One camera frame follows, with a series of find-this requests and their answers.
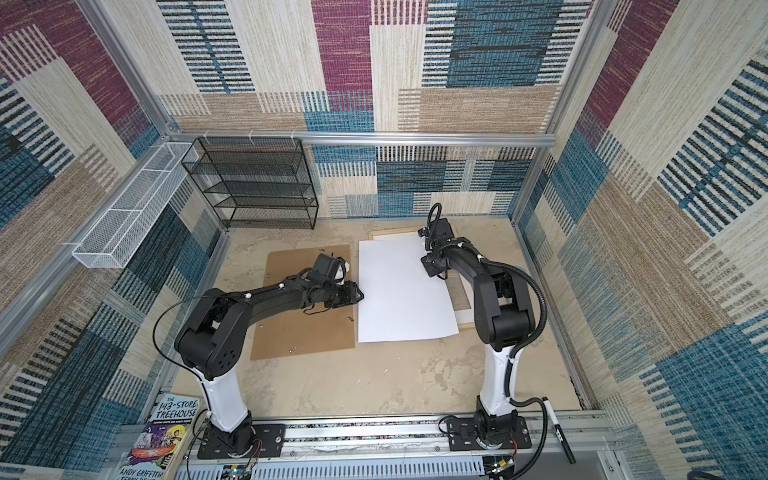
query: black mounting plate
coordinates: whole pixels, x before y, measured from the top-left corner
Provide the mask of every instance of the black mounting plate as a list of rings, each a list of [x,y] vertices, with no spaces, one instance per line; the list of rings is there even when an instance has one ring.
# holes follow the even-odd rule
[[[465,419],[446,419],[445,427],[448,430],[448,444],[451,452],[466,452],[468,450],[483,450],[478,443],[478,434],[475,429],[475,422],[471,417]],[[515,427],[512,429],[512,437],[518,443],[518,450],[529,449],[533,446],[531,443],[531,433],[528,431],[528,424],[525,419],[518,415]],[[512,440],[506,439],[500,450],[514,450],[515,445]]]
[[[279,457],[283,451],[283,442],[285,441],[286,426],[282,423],[270,423],[267,425],[254,424],[256,437],[261,439],[260,458]],[[250,458],[253,450],[249,451],[242,458]],[[220,460],[222,458],[233,459],[225,444],[221,443],[210,431],[210,424],[205,427],[203,432],[203,441],[197,450],[197,457],[200,460]]]

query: brown board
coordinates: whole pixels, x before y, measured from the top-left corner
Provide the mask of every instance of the brown board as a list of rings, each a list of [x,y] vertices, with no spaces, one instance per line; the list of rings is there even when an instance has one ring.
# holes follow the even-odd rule
[[[289,275],[296,275],[301,270],[315,264],[321,253],[343,257],[349,262],[349,270],[354,270],[349,245],[331,247],[303,248],[299,250],[281,250],[272,252],[266,258],[264,285],[280,282]],[[323,310],[322,303],[314,310]],[[301,355],[304,353],[330,352],[355,348],[355,323],[352,306],[343,306],[306,315],[301,310],[278,313],[254,328],[251,360],[273,359],[281,356]]]

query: white mesh basket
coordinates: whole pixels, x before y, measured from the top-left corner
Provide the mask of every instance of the white mesh basket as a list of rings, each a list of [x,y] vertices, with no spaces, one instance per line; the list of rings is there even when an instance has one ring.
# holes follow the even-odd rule
[[[104,215],[85,234],[72,255],[87,268],[125,268],[187,172],[197,152],[183,142],[167,142],[139,171]]]

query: white paper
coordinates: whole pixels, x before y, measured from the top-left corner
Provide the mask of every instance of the white paper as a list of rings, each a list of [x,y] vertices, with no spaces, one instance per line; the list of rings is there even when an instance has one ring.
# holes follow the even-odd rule
[[[359,245],[358,341],[396,342],[458,334],[444,280],[429,278],[421,258],[424,239],[416,232],[364,240]]]

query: beige tabletop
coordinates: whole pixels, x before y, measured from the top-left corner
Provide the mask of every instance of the beige tabletop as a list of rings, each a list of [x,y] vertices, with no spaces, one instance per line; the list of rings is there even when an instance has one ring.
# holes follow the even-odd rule
[[[449,219],[455,233],[469,238],[487,258],[527,270],[509,220]],[[228,291],[262,286],[266,257],[274,250],[349,244],[356,263],[358,242],[368,240],[369,232],[421,223],[423,219],[319,219],[315,230],[234,230],[216,287]],[[531,299],[536,304],[532,292]],[[354,349],[251,361],[255,330],[255,326],[248,330],[237,364],[243,400],[254,416],[475,410],[475,398],[482,386],[485,346],[473,329],[443,339],[358,343]],[[182,370],[172,392],[198,396],[199,383]],[[522,357],[515,397],[531,396],[549,397],[557,410],[580,409],[549,327]]]

